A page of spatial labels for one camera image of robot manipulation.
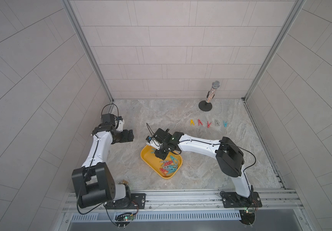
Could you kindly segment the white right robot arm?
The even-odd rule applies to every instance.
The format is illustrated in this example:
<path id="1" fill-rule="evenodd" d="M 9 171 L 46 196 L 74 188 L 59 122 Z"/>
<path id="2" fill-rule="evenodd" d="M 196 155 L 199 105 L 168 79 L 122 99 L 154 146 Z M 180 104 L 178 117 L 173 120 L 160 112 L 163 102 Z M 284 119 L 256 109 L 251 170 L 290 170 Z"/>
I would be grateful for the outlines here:
<path id="1" fill-rule="evenodd" d="M 220 140 L 196 138 L 182 132 L 170 134 L 168 130 L 158 129 L 153 136 L 146 138 L 147 145 L 155 149 L 155 156 L 165 160 L 169 153 L 180 155 L 192 152 L 215 159 L 221 171 L 232 178 L 238 197 L 249 198 L 253 192 L 245 170 L 244 153 L 228 137 Z"/>

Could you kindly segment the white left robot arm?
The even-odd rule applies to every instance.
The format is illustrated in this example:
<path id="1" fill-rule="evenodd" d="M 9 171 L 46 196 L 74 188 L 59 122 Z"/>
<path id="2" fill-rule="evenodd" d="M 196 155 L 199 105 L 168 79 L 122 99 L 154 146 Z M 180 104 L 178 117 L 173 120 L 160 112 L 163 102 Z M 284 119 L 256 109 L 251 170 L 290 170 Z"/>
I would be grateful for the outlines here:
<path id="1" fill-rule="evenodd" d="M 98 126 L 92 132 L 93 143 L 82 167 L 73 170 L 76 205 L 84 209 L 110 201 L 131 199 L 127 183 L 116 184 L 107 165 L 110 146 L 132 142 L 133 130 L 118 131 L 114 126 Z"/>

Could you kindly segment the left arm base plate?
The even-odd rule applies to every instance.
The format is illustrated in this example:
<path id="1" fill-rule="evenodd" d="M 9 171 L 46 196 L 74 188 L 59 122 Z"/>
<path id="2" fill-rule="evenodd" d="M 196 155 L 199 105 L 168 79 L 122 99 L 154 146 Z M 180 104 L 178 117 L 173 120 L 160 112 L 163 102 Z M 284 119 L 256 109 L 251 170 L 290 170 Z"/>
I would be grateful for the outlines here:
<path id="1" fill-rule="evenodd" d="M 145 193 L 132 193 L 130 197 L 108 202 L 106 204 L 106 208 L 112 210 L 144 209 L 145 202 L 146 202 Z"/>

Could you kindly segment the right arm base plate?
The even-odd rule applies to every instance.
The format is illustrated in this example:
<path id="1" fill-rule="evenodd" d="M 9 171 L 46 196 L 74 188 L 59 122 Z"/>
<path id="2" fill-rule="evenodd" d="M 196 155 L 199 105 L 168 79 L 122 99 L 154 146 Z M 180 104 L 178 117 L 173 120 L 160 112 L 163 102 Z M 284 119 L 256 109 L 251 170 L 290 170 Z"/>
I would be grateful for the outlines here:
<path id="1" fill-rule="evenodd" d="M 239 196 L 236 192 L 221 191 L 224 208 L 261 208 L 262 202 L 258 192 L 251 192 L 251 195 L 246 198 Z"/>

